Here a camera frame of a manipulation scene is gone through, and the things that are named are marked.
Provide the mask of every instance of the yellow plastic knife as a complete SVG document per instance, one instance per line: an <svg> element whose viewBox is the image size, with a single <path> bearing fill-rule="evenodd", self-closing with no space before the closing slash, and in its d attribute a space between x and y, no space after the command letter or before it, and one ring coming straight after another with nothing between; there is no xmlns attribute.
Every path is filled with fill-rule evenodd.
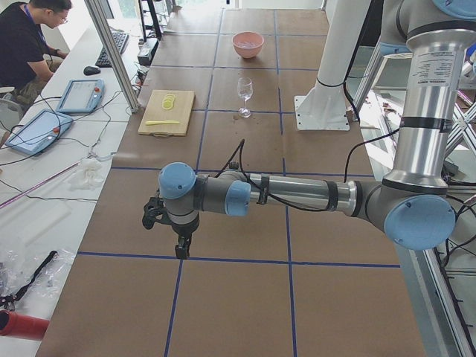
<svg viewBox="0 0 476 357"><path fill-rule="evenodd" d="M159 125L159 124L180 124L178 120L148 120L146 125Z"/></svg>

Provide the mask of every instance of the robotic arm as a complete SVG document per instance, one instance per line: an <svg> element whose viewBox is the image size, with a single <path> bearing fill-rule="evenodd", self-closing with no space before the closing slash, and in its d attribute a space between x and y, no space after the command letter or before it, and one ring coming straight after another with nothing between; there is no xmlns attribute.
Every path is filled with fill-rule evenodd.
<svg viewBox="0 0 476 357"><path fill-rule="evenodd" d="M212 178L173 163L162 169L158 194L144 206L144 227L171 225L179 235L176 256L187 259L199 211L244 216L251 202L268 202L339 210L409 249L444 242L455 215L440 173L465 52L476 42L475 19L474 0L385 0L382 47L386 54L409 48L413 59L394 166L382 182L248 176L238 167Z"/></svg>

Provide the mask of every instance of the person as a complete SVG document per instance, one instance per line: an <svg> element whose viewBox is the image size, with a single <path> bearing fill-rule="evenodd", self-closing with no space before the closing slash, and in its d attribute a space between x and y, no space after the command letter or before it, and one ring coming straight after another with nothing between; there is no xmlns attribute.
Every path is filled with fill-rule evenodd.
<svg viewBox="0 0 476 357"><path fill-rule="evenodd" d="M30 106L68 55L46 43L41 24L66 23L71 8L71 0L30 0L0 13L0 86L14 87L18 103Z"/></svg>

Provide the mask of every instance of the wine glass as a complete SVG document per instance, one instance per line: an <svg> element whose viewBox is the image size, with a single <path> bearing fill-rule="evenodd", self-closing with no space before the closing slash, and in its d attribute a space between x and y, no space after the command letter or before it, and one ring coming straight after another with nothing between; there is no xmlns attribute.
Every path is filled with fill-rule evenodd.
<svg viewBox="0 0 476 357"><path fill-rule="evenodd" d="M250 78L242 77L238 79L238 95L243 99L244 106L238 109L238 114L241 118L251 117L251 111L246 107L246 101L253 95L253 83Z"/></svg>

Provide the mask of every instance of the black t-shirt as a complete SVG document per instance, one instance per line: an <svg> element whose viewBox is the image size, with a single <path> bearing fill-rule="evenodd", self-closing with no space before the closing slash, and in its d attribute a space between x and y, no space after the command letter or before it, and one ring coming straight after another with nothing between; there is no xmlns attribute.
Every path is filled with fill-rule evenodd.
<svg viewBox="0 0 476 357"><path fill-rule="evenodd" d="M48 52L41 37L40 25L15 2L0 13L0 84L20 89L35 78L27 62L43 61Z"/></svg>

